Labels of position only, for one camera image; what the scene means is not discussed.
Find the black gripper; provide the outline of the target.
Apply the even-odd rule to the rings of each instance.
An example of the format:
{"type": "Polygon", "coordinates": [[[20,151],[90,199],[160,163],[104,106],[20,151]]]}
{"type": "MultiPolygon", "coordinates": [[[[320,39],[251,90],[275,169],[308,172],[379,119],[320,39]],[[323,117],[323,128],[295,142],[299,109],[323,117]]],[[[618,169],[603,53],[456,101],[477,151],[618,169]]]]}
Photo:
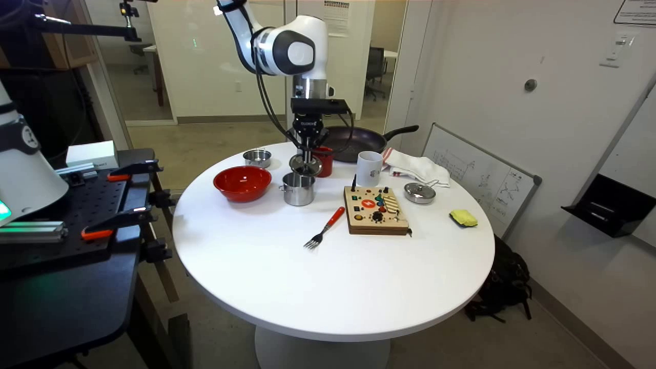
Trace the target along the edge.
{"type": "Polygon", "coordinates": [[[292,98],[292,133],[299,145],[323,139],[323,116],[334,116],[344,128],[352,126],[352,111],[343,98],[292,98]]]}

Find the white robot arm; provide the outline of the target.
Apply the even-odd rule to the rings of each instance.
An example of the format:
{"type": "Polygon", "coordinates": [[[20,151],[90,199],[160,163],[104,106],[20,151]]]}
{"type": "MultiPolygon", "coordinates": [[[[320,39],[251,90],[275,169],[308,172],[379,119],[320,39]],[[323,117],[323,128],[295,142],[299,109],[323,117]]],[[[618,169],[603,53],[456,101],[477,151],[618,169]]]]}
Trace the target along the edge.
{"type": "Polygon", "coordinates": [[[272,114],[265,76],[292,81],[292,129],[283,132],[296,148],[314,148],[323,137],[323,116],[340,116],[349,105],[331,96],[328,85],[328,26],[323,21],[296,15],[291,22],[265,26],[250,17],[247,0],[215,0],[226,21],[240,63],[256,76],[261,101],[272,114]]]}

